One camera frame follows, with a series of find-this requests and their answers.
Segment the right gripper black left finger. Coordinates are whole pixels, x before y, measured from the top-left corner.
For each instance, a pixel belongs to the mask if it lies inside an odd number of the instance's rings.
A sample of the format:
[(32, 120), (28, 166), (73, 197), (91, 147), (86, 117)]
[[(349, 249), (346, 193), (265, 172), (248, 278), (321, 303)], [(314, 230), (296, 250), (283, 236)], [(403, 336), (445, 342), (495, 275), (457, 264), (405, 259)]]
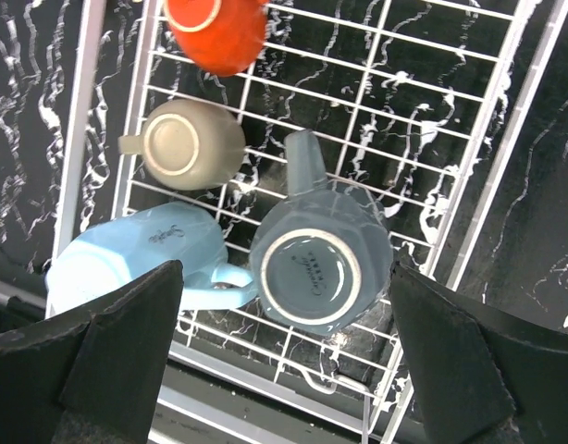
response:
[(167, 261), (131, 283), (0, 334), (0, 443), (144, 443), (183, 287)]

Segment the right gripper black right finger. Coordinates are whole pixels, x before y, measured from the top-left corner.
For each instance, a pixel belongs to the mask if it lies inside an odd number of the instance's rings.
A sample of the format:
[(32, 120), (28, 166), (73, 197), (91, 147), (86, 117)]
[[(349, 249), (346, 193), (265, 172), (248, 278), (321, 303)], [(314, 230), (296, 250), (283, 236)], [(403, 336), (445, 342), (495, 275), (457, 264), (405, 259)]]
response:
[(391, 308), (432, 443), (568, 443), (568, 335), (395, 264)]

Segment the grey blue faceted mug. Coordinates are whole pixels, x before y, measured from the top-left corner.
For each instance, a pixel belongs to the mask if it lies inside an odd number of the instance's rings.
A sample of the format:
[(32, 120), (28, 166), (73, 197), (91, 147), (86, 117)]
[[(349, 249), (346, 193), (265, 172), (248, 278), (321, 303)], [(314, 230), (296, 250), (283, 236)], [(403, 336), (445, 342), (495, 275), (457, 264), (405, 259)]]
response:
[(393, 248), (371, 191), (327, 177), (308, 129), (285, 139), (288, 195), (255, 231), (249, 263), (265, 314), (329, 336), (388, 290)]

